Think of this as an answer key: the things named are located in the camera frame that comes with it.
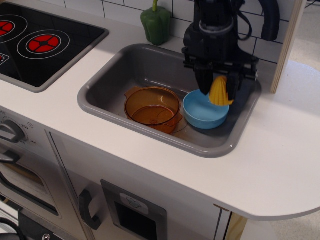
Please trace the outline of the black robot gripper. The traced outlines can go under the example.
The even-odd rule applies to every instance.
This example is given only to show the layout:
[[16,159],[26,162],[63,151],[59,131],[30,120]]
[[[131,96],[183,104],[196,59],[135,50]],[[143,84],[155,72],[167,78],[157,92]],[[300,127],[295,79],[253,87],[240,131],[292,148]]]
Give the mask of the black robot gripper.
[[213,84],[214,73],[228,73],[226,91],[233,101],[241,87],[243,77],[256,79],[259,59],[238,46],[239,36],[234,26],[213,34],[202,32],[192,23],[184,34],[184,66],[194,69],[202,94],[207,95]]

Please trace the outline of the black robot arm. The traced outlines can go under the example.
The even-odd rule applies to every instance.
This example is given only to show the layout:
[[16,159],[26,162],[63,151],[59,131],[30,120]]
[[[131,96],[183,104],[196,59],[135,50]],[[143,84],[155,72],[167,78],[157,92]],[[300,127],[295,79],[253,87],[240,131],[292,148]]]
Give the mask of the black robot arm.
[[259,59],[238,42],[242,0],[196,0],[193,23],[183,38],[186,68],[193,69],[199,90],[214,105],[231,105],[245,77],[255,77]]

